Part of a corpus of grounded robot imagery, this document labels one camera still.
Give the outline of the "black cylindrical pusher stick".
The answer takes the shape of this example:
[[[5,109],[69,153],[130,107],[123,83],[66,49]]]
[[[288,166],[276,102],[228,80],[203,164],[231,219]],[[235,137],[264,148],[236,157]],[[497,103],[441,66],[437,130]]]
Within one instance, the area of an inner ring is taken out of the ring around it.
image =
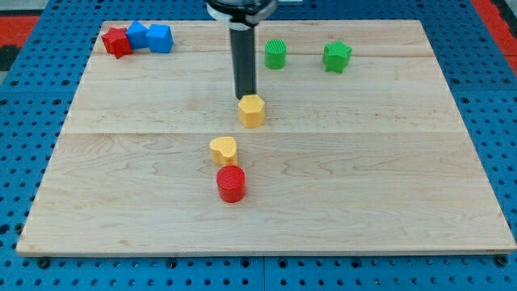
[[[229,36],[235,97],[241,99],[257,92],[254,27],[244,31],[230,29]]]

